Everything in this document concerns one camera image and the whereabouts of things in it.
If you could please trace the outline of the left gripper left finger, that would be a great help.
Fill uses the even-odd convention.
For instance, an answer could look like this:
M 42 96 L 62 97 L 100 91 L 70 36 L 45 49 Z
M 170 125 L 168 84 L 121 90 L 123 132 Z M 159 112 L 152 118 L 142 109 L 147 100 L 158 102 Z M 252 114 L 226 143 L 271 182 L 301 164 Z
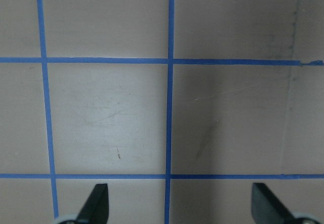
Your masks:
M 108 184 L 96 184 L 78 213 L 75 223 L 106 224 L 109 218 Z

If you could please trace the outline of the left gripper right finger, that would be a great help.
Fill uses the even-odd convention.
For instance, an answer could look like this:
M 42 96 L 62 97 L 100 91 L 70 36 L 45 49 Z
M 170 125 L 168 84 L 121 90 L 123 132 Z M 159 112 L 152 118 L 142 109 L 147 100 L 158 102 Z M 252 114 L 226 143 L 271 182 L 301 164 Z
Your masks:
M 264 183 L 253 183 L 251 214 L 257 224 L 301 223 Z

